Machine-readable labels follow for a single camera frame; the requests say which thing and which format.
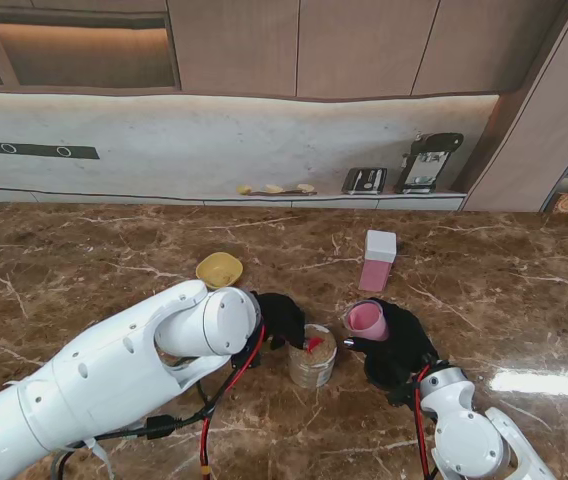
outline pink box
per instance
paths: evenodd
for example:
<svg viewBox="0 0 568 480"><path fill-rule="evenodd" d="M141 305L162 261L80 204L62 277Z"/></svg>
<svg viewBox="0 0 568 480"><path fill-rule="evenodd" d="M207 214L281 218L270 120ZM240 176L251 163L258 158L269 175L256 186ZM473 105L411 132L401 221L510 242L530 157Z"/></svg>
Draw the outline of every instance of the pink box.
<svg viewBox="0 0 568 480"><path fill-rule="evenodd" d="M391 232L369 230L366 232L364 267L360 277L360 290L381 292L395 261L397 237Z"/></svg>

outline kitchen island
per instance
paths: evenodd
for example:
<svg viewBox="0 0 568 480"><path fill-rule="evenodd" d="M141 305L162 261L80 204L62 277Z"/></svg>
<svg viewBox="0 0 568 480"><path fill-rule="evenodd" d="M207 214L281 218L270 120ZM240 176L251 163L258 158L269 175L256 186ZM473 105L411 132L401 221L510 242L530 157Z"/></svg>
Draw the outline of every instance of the kitchen island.
<svg viewBox="0 0 568 480"><path fill-rule="evenodd" d="M339 342L347 308L370 296L357 289L368 229L400 242L378 296L420 318L440 355L475 382L478 410L511 416L568 480L566 215L0 204L0 390L85 328L194 278L216 251L244 264L238 286L291 296ZM361 354L340 350L329 383L308 391L290 380L285 348L262 350L262 365L215 414L213 478L421 478L412 414L367 383ZM161 411L186 417L200 406L193 388ZM118 478L198 479L199 428L103 444ZM50 463L18 478L48 479ZM65 475L106 478L87 451Z"/></svg>

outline yellow bowl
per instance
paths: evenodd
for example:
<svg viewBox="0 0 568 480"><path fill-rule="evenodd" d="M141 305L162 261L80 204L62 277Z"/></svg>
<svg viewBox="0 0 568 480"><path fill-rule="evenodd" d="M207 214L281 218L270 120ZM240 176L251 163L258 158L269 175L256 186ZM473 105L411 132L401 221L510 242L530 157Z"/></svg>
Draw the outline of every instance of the yellow bowl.
<svg viewBox="0 0 568 480"><path fill-rule="evenodd" d="M195 269L195 275L206 283L207 287L216 289L233 285L243 271L242 262L233 255L215 252L200 262Z"/></svg>

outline black panel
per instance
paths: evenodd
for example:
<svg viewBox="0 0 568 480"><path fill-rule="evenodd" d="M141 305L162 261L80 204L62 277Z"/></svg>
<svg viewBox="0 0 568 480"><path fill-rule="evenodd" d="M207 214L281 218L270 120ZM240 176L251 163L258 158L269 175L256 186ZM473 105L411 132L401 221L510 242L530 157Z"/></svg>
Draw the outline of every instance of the black panel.
<svg viewBox="0 0 568 480"><path fill-rule="evenodd" d="M93 147L78 145L35 145L32 143L2 143L0 153L3 155L33 155L36 157L85 158L99 160L97 150Z"/></svg>

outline pink cup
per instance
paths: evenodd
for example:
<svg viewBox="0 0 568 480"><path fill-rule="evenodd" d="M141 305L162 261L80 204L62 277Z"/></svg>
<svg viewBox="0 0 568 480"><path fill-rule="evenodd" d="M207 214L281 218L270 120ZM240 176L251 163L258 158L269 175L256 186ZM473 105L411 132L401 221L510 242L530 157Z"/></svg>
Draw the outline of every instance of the pink cup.
<svg viewBox="0 0 568 480"><path fill-rule="evenodd" d="M373 300L364 300L353 305L346 314L344 324L355 337L381 342L389 336L382 307Z"/></svg>

